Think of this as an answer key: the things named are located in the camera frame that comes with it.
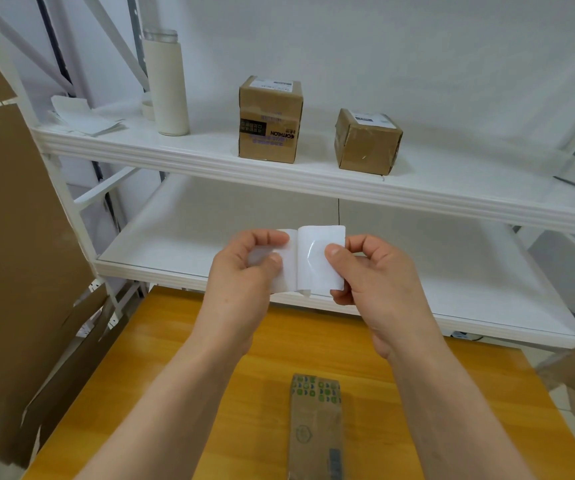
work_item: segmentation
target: person's left hand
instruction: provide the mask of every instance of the person's left hand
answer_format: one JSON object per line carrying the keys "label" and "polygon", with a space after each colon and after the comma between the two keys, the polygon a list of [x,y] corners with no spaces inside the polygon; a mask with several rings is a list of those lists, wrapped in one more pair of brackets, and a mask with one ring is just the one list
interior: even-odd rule
{"label": "person's left hand", "polygon": [[247,266],[255,246],[283,246],[285,232],[253,229],[238,233],[214,257],[203,306],[192,335],[244,355],[252,345],[270,304],[270,283],[283,267],[281,256],[272,253],[258,266]]}

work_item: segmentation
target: white sticker label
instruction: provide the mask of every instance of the white sticker label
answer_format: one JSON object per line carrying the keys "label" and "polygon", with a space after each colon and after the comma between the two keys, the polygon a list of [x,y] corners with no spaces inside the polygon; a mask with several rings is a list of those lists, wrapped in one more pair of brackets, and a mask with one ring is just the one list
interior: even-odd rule
{"label": "white sticker label", "polygon": [[380,126],[381,128],[392,128],[396,129],[396,126],[392,124],[387,116],[379,113],[367,113],[367,112],[356,112],[350,111],[349,112],[356,122],[360,125],[367,125],[367,126]]}
{"label": "white sticker label", "polygon": [[292,92],[292,81],[261,79],[257,77],[250,83],[251,88],[272,89],[273,91],[282,91],[284,93]]}

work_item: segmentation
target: white paper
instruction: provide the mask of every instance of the white paper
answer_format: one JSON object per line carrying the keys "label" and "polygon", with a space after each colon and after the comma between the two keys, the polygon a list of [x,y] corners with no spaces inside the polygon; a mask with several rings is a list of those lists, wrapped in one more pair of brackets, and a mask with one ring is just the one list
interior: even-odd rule
{"label": "white paper", "polygon": [[349,113],[354,117],[356,122],[360,125],[379,126],[381,128],[396,129],[396,126],[394,126],[392,124],[392,121],[390,121],[389,118],[384,114],[380,114],[378,112],[370,113],[370,112],[356,112],[356,111],[350,111]]}
{"label": "white paper", "polygon": [[277,253],[283,259],[283,269],[279,275],[272,280],[270,286],[271,293],[283,293],[285,291],[296,291],[296,245],[298,242],[298,231],[295,229],[280,229],[289,235],[289,241],[281,248],[271,246],[256,246],[248,256],[248,266],[256,266],[270,253]]}
{"label": "white paper", "polygon": [[113,129],[122,121],[108,120],[92,112],[87,99],[52,96],[52,106],[61,121],[72,129],[90,136],[97,136]]}
{"label": "white paper", "polygon": [[299,291],[305,296],[327,295],[330,290],[342,290],[343,278],[334,271],[325,257],[325,247],[334,243],[345,246],[345,226],[304,226],[287,232],[289,242],[281,248],[257,246],[248,256],[248,266],[260,264],[270,253],[283,259],[283,270],[272,281],[270,291]]}
{"label": "white paper", "polygon": [[304,226],[298,230],[298,290],[328,294],[342,290],[343,278],[325,257],[328,244],[345,246],[345,226]]}
{"label": "white paper", "polygon": [[294,84],[291,80],[274,80],[274,79],[261,79],[257,77],[250,83],[251,88],[272,89],[273,91],[282,91],[284,93],[291,93]]}

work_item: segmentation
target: white shelf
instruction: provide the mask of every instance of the white shelf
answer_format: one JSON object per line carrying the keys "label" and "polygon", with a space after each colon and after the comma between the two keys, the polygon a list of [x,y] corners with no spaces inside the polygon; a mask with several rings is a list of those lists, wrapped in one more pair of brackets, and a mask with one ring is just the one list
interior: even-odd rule
{"label": "white shelf", "polygon": [[[250,227],[339,222],[380,234],[417,262],[441,328],[560,347],[575,346],[575,320],[503,224],[171,175],[95,261],[99,273],[204,289],[212,258]],[[356,314],[328,296],[272,301]]]}
{"label": "white shelf", "polygon": [[552,178],[575,180],[575,159],[558,150],[400,121],[398,160],[380,177],[337,167],[329,112],[304,109],[294,164],[239,158],[238,123],[221,111],[194,112],[182,137],[159,135],[136,104],[99,113],[126,128],[89,137],[49,124],[35,138],[57,155],[575,233],[575,188]]}

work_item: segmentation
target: white bottle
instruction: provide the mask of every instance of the white bottle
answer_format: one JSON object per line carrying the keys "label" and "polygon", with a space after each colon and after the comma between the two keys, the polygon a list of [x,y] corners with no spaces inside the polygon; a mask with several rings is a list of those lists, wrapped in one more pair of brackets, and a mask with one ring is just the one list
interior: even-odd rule
{"label": "white bottle", "polygon": [[157,131],[169,136],[189,133],[183,58],[176,30],[144,29],[143,52]]}

